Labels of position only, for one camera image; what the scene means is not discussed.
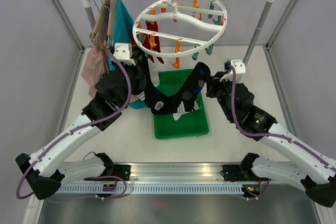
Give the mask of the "white sock with black stripes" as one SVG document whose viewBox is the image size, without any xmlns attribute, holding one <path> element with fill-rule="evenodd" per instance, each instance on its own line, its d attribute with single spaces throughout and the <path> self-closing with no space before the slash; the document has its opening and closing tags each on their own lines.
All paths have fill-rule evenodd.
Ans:
<svg viewBox="0 0 336 224">
<path fill-rule="evenodd" d="M 150 72 L 150 78 L 155 87 L 158 87 L 160 85 L 160 78 L 159 78 L 159 68 L 155 63 L 153 63 L 151 60 L 148 60 L 149 65 L 149 72 Z"/>
</svg>

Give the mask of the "teal clothes peg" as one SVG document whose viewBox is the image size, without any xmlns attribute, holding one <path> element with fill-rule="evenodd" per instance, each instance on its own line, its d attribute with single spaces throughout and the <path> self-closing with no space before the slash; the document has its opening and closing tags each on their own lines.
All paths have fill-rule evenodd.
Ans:
<svg viewBox="0 0 336 224">
<path fill-rule="evenodd" d="M 198 54 L 199 54 L 198 51 L 197 51 L 197 52 L 194 52 L 194 53 L 192 54 L 192 59 L 193 59 L 194 61 L 196 61 L 196 60 L 198 59 Z"/>
</svg>

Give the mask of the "red christmas sock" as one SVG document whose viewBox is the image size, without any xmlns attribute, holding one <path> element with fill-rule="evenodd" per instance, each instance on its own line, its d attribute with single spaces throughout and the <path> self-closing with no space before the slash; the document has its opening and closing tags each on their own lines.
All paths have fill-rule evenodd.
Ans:
<svg viewBox="0 0 336 224">
<path fill-rule="evenodd" d="M 159 31 L 157 22 L 146 21 L 146 27 L 148 30 L 153 32 Z M 161 52 L 160 39 L 158 36 L 154 36 L 154 33 L 145 36 L 145 41 L 143 45 L 147 49 L 152 49 L 156 52 Z"/>
<path fill-rule="evenodd" d="M 152 60 L 152 55 L 144 52 L 141 46 L 144 47 L 143 43 L 145 41 L 145 34 L 131 32 L 131 45 L 132 45 L 132 58 L 135 64 L 139 64 L 145 58 L 150 58 Z"/>
</svg>

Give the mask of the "white round clip hanger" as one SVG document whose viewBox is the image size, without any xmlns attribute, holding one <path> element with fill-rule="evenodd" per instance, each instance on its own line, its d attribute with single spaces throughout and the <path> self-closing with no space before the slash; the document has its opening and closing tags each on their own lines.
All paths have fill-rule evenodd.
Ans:
<svg viewBox="0 0 336 224">
<path fill-rule="evenodd" d="M 143 10 L 136 18 L 132 31 L 160 39 L 161 52 L 141 46 L 144 52 L 162 58 L 192 57 L 194 52 L 211 55 L 214 44 L 224 35 L 228 13 L 219 0 L 159 0 Z M 147 29 L 146 21 L 157 22 L 159 31 Z M 175 44 L 182 38 L 180 53 Z"/>
</svg>

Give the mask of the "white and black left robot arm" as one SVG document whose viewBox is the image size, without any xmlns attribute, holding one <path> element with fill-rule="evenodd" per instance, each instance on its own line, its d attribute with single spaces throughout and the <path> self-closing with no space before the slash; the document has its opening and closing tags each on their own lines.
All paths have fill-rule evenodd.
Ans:
<svg viewBox="0 0 336 224">
<path fill-rule="evenodd" d="M 97 153 L 92 158 L 75 162 L 69 162 L 67 158 L 111 126 L 129 105 L 131 95 L 142 91 L 146 77 L 141 63 L 147 62 L 147 58 L 139 47 L 133 46 L 131 50 L 129 57 L 133 63 L 109 54 L 114 70 L 101 76 L 95 97 L 67 129 L 40 150 L 16 157 L 15 161 L 23 173 L 16 188 L 18 199 L 34 195 L 44 200 L 70 183 L 115 178 L 114 163 L 106 153 Z"/>
</svg>

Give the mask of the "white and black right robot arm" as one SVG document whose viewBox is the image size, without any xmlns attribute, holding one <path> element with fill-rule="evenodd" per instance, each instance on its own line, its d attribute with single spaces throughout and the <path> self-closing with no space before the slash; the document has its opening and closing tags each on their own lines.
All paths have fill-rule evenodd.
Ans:
<svg viewBox="0 0 336 224">
<path fill-rule="evenodd" d="M 218 72 L 206 79 L 207 97 L 216 98 L 227 120 L 240 133 L 264 144 L 291 161 L 273 162 L 258 154 L 247 154 L 239 172 L 245 179 L 255 176 L 291 185 L 311 200 L 331 208 L 335 204 L 335 160 L 329 158 L 286 130 L 272 115 L 254 105 L 254 95 L 236 79 L 224 79 Z"/>
</svg>

